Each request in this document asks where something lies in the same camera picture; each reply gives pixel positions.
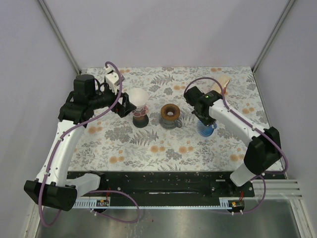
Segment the white paper coffee filter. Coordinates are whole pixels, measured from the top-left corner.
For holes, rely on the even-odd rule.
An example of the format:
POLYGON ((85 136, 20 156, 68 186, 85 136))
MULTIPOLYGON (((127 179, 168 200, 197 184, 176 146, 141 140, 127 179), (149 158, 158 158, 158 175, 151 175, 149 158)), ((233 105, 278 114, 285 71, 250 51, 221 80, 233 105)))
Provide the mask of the white paper coffee filter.
POLYGON ((143 88, 132 88, 127 91, 129 96, 129 101, 132 103, 136 109, 143 108, 147 100, 149 99, 149 95, 146 90, 143 88))

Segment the dark carafe with red rim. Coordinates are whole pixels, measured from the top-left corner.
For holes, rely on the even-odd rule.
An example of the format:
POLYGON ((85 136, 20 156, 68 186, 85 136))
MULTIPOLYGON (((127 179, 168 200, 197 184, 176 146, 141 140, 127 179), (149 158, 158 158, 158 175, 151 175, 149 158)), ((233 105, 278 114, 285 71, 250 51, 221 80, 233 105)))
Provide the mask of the dark carafe with red rim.
POLYGON ((133 124, 137 128, 144 128, 148 125, 149 118, 147 115, 141 117, 133 117, 133 124))

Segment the blue glass dripper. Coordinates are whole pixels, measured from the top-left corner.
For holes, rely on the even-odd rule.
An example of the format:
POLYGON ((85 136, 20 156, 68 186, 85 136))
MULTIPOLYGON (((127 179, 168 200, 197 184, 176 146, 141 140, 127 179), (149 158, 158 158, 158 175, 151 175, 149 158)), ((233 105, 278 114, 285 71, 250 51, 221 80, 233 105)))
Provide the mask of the blue glass dripper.
POLYGON ((197 122, 197 132, 202 137, 209 137, 213 134, 214 130, 217 128, 216 122, 211 125, 204 125, 200 120, 197 122))

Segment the coffee filter pack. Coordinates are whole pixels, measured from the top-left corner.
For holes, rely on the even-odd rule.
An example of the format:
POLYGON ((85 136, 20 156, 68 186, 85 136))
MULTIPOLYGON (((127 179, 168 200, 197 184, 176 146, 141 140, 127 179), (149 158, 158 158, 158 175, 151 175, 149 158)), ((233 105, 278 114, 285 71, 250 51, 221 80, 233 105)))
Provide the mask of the coffee filter pack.
MULTIPOLYGON (((226 88, 227 85, 229 84, 229 82, 231 81, 231 77, 223 74, 221 75, 217 81, 220 83, 221 87, 222 87, 222 91, 225 94, 226 93, 226 88)), ((217 83, 215 83, 212 87, 211 87, 211 91, 214 90, 219 94, 222 94, 221 88, 219 87, 219 85, 217 83)))

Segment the clear glass pitcher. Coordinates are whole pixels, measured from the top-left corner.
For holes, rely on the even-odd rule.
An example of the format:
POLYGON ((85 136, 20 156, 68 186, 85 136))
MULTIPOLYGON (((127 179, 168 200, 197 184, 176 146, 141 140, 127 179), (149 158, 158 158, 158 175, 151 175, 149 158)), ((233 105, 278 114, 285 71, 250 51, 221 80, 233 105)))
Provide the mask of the clear glass pitcher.
POLYGON ((176 112, 168 111, 160 115, 160 125, 165 129, 181 128, 183 126, 182 121, 179 119, 176 112))

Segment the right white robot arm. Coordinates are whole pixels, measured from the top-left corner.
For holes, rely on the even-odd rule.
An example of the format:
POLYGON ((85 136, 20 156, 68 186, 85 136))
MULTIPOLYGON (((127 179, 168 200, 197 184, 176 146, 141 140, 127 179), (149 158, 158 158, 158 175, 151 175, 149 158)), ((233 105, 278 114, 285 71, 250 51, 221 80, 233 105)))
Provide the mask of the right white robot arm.
POLYGON ((246 182, 264 173, 281 158, 280 136, 275 127, 267 129, 256 125, 237 110, 230 109, 223 96, 214 90, 205 94, 194 86, 185 91, 184 98, 193 107, 192 114, 205 126, 218 121, 247 146, 243 164, 230 175, 231 181, 225 184, 229 195, 237 196, 246 182))

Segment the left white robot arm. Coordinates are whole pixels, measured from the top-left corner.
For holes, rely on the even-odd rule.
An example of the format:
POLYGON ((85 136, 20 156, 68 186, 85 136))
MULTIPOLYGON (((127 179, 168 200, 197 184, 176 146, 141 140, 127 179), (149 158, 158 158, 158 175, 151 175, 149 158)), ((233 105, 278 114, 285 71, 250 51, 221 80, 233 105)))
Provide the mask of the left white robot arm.
POLYGON ((136 107, 123 92, 121 73, 111 72, 99 83, 94 76, 83 74, 73 81, 73 90, 60 108, 57 131, 49 155, 34 180, 27 180, 24 191, 42 208, 44 206, 69 211, 77 198, 92 191, 102 196, 107 183, 98 172, 86 172, 75 179, 67 179, 68 168, 75 147, 87 124, 94 119, 94 111, 105 108, 121 118, 136 107))

